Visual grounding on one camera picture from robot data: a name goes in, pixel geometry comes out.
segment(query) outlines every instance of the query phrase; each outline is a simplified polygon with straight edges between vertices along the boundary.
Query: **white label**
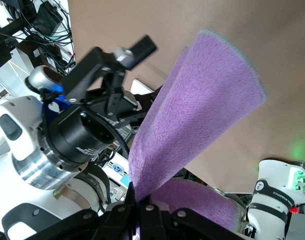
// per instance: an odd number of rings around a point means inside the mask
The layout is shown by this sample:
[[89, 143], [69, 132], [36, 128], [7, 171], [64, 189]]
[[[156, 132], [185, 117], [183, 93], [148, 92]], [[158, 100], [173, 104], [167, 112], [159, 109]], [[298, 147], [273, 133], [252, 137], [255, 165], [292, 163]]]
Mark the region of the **white label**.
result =
[[48, 63], [49, 63], [50, 65], [52, 65], [54, 68], [56, 68], [55, 61], [54, 61], [52, 58], [47, 57], [47, 61], [48, 61]]
[[260, 191], [260, 190], [262, 190], [264, 188], [264, 186], [265, 186], [264, 183], [262, 181], [259, 181], [256, 184], [256, 190]]
[[40, 54], [41, 53], [39, 52], [38, 48], [33, 51], [33, 55], [35, 58], [37, 58]]

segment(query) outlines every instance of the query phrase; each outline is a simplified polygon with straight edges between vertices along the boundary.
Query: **bolt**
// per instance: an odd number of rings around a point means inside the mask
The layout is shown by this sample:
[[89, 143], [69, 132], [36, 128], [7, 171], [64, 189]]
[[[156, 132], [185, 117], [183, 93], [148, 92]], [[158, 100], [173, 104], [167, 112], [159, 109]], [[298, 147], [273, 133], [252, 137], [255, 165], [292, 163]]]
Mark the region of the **bolt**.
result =
[[118, 208], [118, 212], [123, 212], [125, 210], [126, 210], [126, 208], [124, 206], [121, 206], [120, 208]]
[[177, 212], [177, 215], [178, 215], [178, 217], [184, 218], [184, 217], [186, 217], [186, 212], [183, 210], [180, 210]]
[[86, 213], [82, 218], [83, 219], [90, 219], [92, 217], [91, 213]]
[[146, 210], [147, 211], [152, 211], [152, 210], [154, 210], [154, 206], [153, 205], [147, 205]]

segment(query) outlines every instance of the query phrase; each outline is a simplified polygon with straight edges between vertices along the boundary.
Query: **purple towel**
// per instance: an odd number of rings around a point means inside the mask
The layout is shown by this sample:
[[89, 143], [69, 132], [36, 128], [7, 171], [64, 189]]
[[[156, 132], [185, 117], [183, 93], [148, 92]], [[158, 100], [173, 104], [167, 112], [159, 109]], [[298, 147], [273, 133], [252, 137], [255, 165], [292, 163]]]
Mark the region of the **purple towel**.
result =
[[189, 208], [232, 232], [239, 229], [244, 214], [233, 200], [212, 188], [183, 179], [170, 179], [151, 194], [151, 200], [168, 204], [171, 213]]
[[201, 31], [180, 55], [135, 136], [129, 169], [136, 200], [265, 101], [258, 73], [245, 56], [219, 34]]

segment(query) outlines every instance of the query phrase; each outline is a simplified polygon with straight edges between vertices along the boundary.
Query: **brown cardboard backdrop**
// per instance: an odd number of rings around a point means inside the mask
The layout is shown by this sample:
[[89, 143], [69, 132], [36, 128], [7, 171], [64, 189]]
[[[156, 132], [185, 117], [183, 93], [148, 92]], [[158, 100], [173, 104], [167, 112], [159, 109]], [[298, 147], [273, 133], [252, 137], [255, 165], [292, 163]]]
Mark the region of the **brown cardboard backdrop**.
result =
[[202, 29], [238, 46], [257, 68], [268, 101], [219, 137], [187, 169], [225, 192], [252, 192], [263, 158], [305, 161], [305, 0], [69, 0], [77, 61], [93, 46], [158, 46], [134, 78], [162, 85]]

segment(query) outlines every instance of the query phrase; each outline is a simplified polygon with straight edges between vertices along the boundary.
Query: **red light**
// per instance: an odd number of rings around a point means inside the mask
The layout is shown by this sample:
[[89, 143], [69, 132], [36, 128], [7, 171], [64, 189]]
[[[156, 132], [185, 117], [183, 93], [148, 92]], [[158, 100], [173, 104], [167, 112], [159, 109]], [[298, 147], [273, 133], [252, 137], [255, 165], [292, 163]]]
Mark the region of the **red light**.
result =
[[290, 208], [290, 212], [291, 212], [292, 214], [299, 214], [299, 208], [293, 206], [293, 207]]

